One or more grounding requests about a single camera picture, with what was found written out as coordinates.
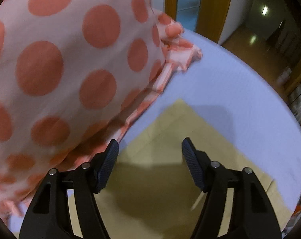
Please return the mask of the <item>khaki yellow pants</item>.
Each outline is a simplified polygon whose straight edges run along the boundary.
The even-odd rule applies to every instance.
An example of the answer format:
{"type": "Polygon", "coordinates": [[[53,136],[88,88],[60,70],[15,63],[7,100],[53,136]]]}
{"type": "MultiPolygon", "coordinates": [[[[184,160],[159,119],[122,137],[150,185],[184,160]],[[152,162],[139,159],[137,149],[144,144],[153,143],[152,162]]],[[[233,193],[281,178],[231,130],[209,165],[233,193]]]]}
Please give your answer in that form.
{"type": "Polygon", "coordinates": [[[276,182],[183,100],[169,106],[119,153],[106,187],[95,196],[111,238],[189,238],[206,195],[195,185],[181,143],[229,169],[250,167],[263,185],[281,228],[292,211],[276,182]]]}

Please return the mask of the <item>light blue bed sheet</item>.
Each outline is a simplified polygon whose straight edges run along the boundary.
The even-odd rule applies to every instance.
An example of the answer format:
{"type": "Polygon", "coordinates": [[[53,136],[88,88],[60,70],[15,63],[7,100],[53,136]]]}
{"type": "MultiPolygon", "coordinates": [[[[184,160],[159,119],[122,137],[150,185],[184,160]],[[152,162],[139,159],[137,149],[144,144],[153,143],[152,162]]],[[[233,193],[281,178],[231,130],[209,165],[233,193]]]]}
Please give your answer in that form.
{"type": "Polygon", "coordinates": [[[203,58],[176,73],[155,103],[132,125],[120,151],[169,106],[183,100],[276,182],[294,211],[301,196],[301,128],[281,97],[252,68],[219,45],[191,31],[185,37],[203,58]]]}

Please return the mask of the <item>pink polka dot pillow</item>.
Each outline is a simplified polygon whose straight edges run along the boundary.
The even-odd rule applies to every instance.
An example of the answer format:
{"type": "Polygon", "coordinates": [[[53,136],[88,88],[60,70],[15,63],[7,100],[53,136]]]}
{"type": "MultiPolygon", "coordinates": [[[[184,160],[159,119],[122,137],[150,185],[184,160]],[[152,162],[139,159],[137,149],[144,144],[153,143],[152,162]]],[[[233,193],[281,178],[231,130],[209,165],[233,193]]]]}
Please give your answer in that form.
{"type": "Polygon", "coordinates": [[[202,58],[151,0],[0,5],[0,217],[21,215],[50,168],[121,140],[175,71],[202,58]]]}

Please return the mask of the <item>wooden door frame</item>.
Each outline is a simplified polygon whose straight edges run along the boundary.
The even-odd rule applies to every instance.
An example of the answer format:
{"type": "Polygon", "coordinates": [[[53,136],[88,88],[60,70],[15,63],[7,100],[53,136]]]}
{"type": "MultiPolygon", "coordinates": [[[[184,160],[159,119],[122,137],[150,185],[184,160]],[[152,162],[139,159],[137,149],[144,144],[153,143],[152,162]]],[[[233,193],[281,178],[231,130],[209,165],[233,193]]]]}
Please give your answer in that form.
{"type": "MultiPolygon", "coordinates": [[[[217,43],[225,24],[231,0],[200,0],[195,32],[217,43]]],[[[165,0],[165,13],[177,19],[178,0],[165,0]]]]}

